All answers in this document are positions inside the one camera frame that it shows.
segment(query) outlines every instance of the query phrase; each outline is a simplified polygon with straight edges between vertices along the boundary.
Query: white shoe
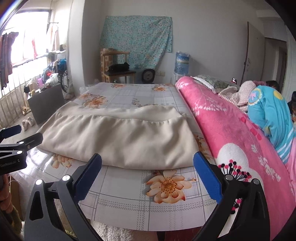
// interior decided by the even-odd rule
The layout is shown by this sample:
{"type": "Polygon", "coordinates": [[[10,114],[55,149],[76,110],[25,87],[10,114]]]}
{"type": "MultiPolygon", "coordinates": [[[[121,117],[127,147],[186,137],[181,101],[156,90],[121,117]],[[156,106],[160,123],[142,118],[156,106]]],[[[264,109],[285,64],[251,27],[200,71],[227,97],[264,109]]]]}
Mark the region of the white shoe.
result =
{"type": "Polygon", "coordinates": [[[26,131],[28,129],[29,122],[27,120],[22,120],[22,129],[26,131]]]}
{"type": "Polygon", "coordinates": [[[28,122],[29,122],[30,126],[35,125],[35,120],[32,117],[28,117],[28,122]]]}

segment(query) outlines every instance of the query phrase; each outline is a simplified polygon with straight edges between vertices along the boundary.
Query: beige folded blanket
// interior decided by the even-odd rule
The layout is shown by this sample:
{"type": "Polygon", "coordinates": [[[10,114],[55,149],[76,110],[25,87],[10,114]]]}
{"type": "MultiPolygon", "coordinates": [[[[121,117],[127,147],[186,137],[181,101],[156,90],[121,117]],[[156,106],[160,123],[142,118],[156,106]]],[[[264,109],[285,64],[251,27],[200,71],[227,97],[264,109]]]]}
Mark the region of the beige folded blanket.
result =
{"type": "Polygon", "coordinates": [[[40,148],[129,169],[174,169],[193,165],[198,145],[186,118],[174,107],[91,109],[69,102],[40,128],[40,148]]]}

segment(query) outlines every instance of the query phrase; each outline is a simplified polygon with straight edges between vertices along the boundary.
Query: screw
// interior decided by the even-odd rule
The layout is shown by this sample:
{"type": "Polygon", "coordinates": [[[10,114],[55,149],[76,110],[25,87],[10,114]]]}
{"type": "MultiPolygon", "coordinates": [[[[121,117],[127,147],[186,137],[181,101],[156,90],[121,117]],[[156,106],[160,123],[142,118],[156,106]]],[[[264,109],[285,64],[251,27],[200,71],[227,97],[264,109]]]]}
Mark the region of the screw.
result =
{"type": "Polygon", "coordinates": [[[253,183],[255,183],[256,185],[259,185],[260,184],[260,181],[256,178],[253,179],[253,183]]]}
{"type": "Polygon", "coordinates": [[[227,175],[225,176],[225,178],[226,178],[226,180],[228,180],[228,181],[232,181],[233,176],[230,175],[230,174],[227,174],[227,175]]]}
{"type": "Polygon", "coordinates": [[[62,177],[62,180],[63,181],[68,181],[70,179],[70,176],[69,175],[65,175],[62,177]]]}
{"type": "Polygon", "coordinates": [[[36,185],[40,185],[42,183],[42,180],[41,179],[38,179],[37,181],[36,181],[36,185]]]}

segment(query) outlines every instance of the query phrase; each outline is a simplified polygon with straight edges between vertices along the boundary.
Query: sleeping person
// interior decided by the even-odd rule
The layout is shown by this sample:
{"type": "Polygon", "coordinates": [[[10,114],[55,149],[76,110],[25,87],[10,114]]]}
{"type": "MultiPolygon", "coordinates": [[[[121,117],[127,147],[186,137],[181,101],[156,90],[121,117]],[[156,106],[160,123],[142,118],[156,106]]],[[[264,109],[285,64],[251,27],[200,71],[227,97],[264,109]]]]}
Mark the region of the sleeping person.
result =
{"type": "Polygon", "coordinates": [[[279,84],[275,80],[268,80],[266,82],[265,81],[253,81],[253,82],[256,86],[259,86],[259,85],[269,86],[279,91],[279,84]]]}
{"type": "Polygon", "coordinates": [[[293,92],[292,97],[291,97],[291,101],[288,102],[288,106],[289,106],[291,115],[293,115],[293,107],[292,107],[293,103],[296,103],[296,91],[293,92]]]}
{"type": "Polygon", "coordinates": [[[291,103],[291,109],[292,109],[291,117],[292,117],[292,121],[295,125],[296,124],[296,102],[291,103]]]}
{"type": "Polygon", "coordinates": [[[249,96],[248,116],[263,130],[285,164],[294,138],[294,127],[282,95],[274,88],[259,85],[249,96]]]}

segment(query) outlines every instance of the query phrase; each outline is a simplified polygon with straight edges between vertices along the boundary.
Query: hanging clothes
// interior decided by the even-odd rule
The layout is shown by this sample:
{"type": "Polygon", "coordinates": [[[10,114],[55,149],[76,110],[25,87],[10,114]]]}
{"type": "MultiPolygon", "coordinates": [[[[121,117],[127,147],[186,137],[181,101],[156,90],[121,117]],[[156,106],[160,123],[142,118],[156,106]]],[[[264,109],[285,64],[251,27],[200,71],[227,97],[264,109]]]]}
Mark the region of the hanging clothes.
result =
{"type": "Polygon", "coordinates": [[[1,90],[7,86],[8,76],[12,74],[11,46],[19,33],[11,32],[0,37],[0,83],[1,90]]]}
{"type": "Polygon", "coordinates": [[[37,51],[36,51],[36,43],[35,43],[35,38],[32,39],[32,47],[33,47],[33,55],[34,59],[38,56],[37,51]]]}
{"type": "Polygon", "coordinates": [[[60,49],[59,44],[59,27],[56,24],[50,24],[47,34],[47,49],[49,52],[57,51],[60,49]]]}

